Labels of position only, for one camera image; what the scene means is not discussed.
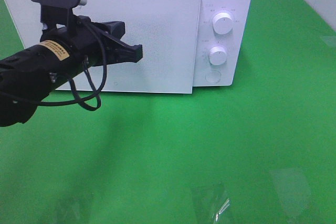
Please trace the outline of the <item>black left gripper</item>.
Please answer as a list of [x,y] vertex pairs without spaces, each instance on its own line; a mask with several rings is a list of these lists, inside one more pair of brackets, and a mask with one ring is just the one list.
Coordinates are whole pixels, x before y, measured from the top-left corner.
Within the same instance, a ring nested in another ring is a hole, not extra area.
[[137,63],[143,58],[142,45],[121,41],[124,22],[92,22],[88,16],[76,16],[72,9],[41,6],[41,22],[46,25],[41,41],[59,43],[77,59],[89,58],[90,66],[124,62]]

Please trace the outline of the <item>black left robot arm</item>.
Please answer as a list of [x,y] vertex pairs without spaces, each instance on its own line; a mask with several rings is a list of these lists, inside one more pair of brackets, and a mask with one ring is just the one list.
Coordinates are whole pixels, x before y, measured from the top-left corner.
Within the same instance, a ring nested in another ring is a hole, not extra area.
[[101,106],[107,66],[140,61],[121,39],[124,22],[95,23],[71,7],[41,6],[40,42],[1,60],[1,126],[26,123],[40,106]]

